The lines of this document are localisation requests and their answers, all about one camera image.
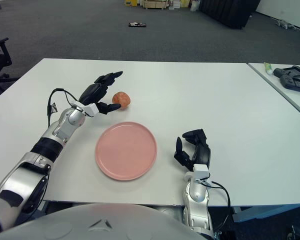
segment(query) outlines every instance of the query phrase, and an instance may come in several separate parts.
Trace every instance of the white wall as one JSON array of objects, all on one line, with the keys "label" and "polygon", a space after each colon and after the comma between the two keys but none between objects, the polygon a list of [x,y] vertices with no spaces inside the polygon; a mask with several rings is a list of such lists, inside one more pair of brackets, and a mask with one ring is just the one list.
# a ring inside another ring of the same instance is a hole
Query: white wall
[{"label": "white wall", "polygon": [[256,11],[300,27],[300,0],[261,0]]}]

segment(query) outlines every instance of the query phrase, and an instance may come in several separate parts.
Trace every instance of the black object on floor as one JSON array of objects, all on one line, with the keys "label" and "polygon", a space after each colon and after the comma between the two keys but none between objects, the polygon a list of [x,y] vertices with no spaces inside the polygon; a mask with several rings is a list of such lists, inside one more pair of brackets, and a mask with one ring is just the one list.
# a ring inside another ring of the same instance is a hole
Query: black object on floor
[{"label": "black object on floor", "polygon": [[147,25],[142,22],[129,22],[129,27],[132,28],[145,28]]}]

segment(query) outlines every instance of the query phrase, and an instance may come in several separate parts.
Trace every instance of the black cabinet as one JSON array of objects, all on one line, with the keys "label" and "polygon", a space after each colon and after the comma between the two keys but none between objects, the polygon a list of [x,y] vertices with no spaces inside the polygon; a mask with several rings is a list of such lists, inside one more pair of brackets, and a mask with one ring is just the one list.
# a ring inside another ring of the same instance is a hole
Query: black cabinet
[{"label": "black cabinet", "polygon": [[235,29],[245,27],[260,0],[201,0],[200,10]]}]

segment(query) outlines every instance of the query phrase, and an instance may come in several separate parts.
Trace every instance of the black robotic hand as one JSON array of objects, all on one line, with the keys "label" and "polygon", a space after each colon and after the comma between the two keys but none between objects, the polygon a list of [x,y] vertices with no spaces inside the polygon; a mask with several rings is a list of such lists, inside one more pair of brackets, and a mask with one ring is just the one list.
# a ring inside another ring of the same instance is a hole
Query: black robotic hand
[{"label": "black robotic hand", "polygon": [[182,135],[185,140],[195,145],[195,151],[190,159],[189,155],[182,150],[182,142],[180,137],[176,140],[176,150],[174,158],[189,171],[194,170],[194,164],[204,164],[209,168],[211,150],[206,143],[207,137],[202,129],[188,131]]},{"label": "black robotic hand", "polygon": [[98,77],[87,89],[82,93],[79,98],[79,102],[83,105],[89,105],[95,103],[99,112],[107,114],[121,107],[120,104],[106,104],[99,102],[107,93],[108,86],[111,86],[115,82],[115,78],[122,75],[122,71],[115,73],[109,73],[105,76]]}]

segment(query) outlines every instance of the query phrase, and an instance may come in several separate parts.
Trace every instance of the pink plate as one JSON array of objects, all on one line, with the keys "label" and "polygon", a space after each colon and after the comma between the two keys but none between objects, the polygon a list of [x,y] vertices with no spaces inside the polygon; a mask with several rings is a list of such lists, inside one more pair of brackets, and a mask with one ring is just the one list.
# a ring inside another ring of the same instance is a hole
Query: pink plate
[{"label": "pink plate", "polygon": [[139,178],[155,163],[155,137],[143,125],[121,122],[111,126],[95,146],[95,160],[110,178],[127,181]]}]

